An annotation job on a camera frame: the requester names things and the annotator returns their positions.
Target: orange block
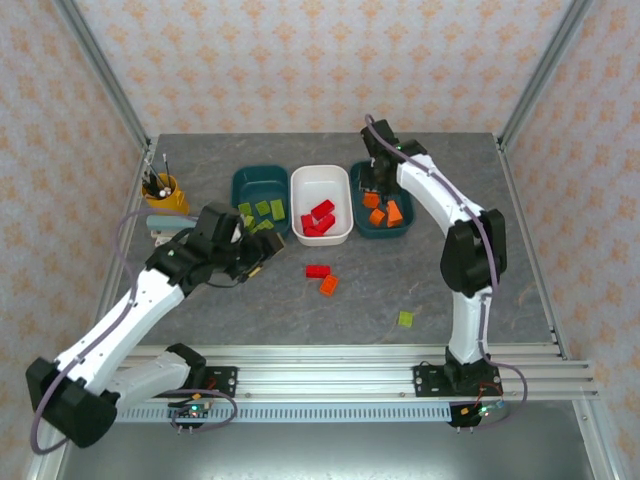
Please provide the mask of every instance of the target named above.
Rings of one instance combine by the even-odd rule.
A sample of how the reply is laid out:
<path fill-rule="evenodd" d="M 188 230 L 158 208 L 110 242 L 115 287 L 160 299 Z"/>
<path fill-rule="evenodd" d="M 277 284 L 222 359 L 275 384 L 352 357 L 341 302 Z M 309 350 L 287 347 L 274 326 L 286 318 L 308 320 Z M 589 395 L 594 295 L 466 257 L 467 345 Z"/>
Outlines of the orange block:
<path fill-rule="evenodd" d="M 402 224 L 402 213 L 400 213 L 400 209 L 396 205 L 394 200 L 389 200 L 387 203 L 387 227 L 397 227 Z"/>
<path fill-rule="evenodd" d="M 334 277 L 333 275 L 327 275 L 326 277 L 324 277 L 324 281 L 322 282 L 322 285 L 320 285 L 320 293 L 322 293 L 323 295 L 326 295 L 327 297 L 330 297 L 331 295 L 333 295 L 333 292 L 338 286 L 339 281 L 340 280 L 338 280 L 338 277 Z"/>
<path fill-rule="evenodd" d="M 380 204 L 380 195 L 373 192 L 365 192 L 362 203 L 367 208 L 376 208 Z"/>
<path fill-rule="evenodd" d="M 377 208 L 371 212 L 369 215 L 369 221 L 373 223 L 376 227 L 379 227 L 384 219 L 384 212 L 382 210 L 378 210 Z"/>

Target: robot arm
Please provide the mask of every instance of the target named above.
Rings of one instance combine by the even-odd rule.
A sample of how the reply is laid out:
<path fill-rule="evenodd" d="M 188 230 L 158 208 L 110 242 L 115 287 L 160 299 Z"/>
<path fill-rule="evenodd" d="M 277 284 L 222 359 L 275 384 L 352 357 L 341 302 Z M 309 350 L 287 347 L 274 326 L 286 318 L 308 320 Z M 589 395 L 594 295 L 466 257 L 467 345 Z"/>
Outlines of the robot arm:
<path fill-rule="evenodd" d="M 42 409 L 42 417 L 79 447 L 98 441 L 118 409 L 180 387 L 200 387 L 205 359 L 181 344 L 145 365 L 116 370 L 156 322 L 213 272 L 244 282 L 284 247 L 276 233 L 249 235 L 238 211 L 219 203 L 204 207 L 191 230 L 186 242 L 184 232 L 155 249 L 137 278 L 132 304 L 129 291 L 54 362 L 38 358 L 27 369 L 34 410 Z"/>
<path fill-rule="evenodd" d="M 480 330 L 482 306 L 486 318 L 491 301 L 491 265 L 473 217 L 487 233 L 497 276 L 507 267 L 504 217 L 498 210 L 483 210 L 464 196 L 438 170 L 422 145 L 415 140 L 400 142 L 386 120 L 372 121 L 360 133 L 372 158 L 371 165 L 360 173 L 361 188 L 383 197 L 407 190 L 446 237 L 440 270 L 453 291 L 453 331 L 445 372 L 456 393 L 473 390 L 478 379 L 492 370 L 483 365 L 480 349 L 482 345 L 488 352 L 487 322 L 484 331 Z"/>

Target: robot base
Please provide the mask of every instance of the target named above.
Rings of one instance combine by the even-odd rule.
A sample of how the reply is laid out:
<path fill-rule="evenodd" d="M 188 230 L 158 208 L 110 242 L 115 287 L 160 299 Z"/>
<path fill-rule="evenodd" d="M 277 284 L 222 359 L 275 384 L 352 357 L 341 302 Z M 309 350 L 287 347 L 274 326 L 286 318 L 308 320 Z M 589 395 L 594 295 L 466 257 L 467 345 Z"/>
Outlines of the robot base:
<path fill-rule="evenodd" d="M 445 351 L 444 365 L 413 367 L 413 386 L 416 397 L 477 397 L 482 384 L 500 383 L 497 367 L 484 359 L 462 365 Z"/>

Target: red block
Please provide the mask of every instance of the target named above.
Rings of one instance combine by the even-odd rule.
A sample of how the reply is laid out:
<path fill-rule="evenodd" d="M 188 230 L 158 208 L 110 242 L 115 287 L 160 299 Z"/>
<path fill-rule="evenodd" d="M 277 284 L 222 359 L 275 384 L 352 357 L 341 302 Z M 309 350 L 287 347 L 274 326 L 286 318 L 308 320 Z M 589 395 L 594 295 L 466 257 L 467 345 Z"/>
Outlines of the red block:
<path fill-rule="evenodd" d="M 322 220 L 320 220 L 320 222 L 318 222 L 318 225 L 316 225 L 316 230 L 318 230 L 321 233 L 325 233 L 327 230 L 329 230 L 331 227 L 333 227 L 333 224 L 336 223 L 336 217 L 333 216 L 333 214 L 329 214 L 326 217 L 324 217 Z"/>
<path fill-rule="evenodd" d="M 302 219 L 302 231 L 314 227 L 313 217 L 311 215 L 302 215 L 300 218 Z"/>
<path fill-rule="evenodd" d="M 309 227 L 306 228 L 304 234 L 307 237 L 322 237 L 324 234 L 322 232 L 317 231 L 315 228 Z"/>
<path fill-rule="evenodd" d="M 331 267 L 328 265 L 307 265 L 307 278 L 324 278 L 331 275 Z"/>
<path fill-rule="evenodd" d="M 331 203 L 330 200 L 325 200 L 316 208 L 311 210 L 311 215 L 313 215 L 313 218 L 315 218 L 316 220 L 320 220 L 325 215 L 328 215 L 329 213 L 333 212 L 334 208 L 336 208 L 336 206 L 333 203 Z"/>

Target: gray floor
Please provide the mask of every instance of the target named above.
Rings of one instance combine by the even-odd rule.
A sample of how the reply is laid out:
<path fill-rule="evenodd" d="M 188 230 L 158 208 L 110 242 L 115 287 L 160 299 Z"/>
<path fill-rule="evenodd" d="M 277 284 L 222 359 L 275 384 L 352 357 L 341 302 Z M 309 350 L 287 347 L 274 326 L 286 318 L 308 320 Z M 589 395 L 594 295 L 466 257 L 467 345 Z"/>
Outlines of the gray floor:
<path fill-rule="evenodd" d="M 194 436 L 115 425 L 68 452 L 68 480 L 593 479 L 571 402 L 531 402 L 473 435 L 444 423 L 232 424 Z"/>
<path fill-rule="evenodd" d="M 445 175 L 483 207 L 498 208 L 507 222 L 508 269 L 491 309 L 490 343 L 547 342 L 548 324 L 535 286 L 520 228 L 490 134 L 401 134 L 416 138 Z M 162 135 L 156 150 L 160 168 L 166 153 L 199 212 L 212 200 L 229 201 L 231 177 L 240 167 L 278 164 L 291 174 L 309 164 L 345 169 L 366 157 L 358 134 Z M 414 202 L 416 221 L 393 240 L 367 240 L 353 231 L 335 247 L 302 246 L 290 233 L 286 249 L 263 272 L 230 290 L 199 287 L 144 338 L 143 344 L 444 344 L 451 332 L 451 293 L 439 261 L 444 237 Z M 129 258 L 138 266 L 153 242 L 138 222 Z M 307 281 L 307 264 L 329 264 L 340 278 L 331 298 Z M 124 293 L 126 282 L 120 288 Z M 398 312 L 415 314 L 413 327 L 395 326 Z"/>

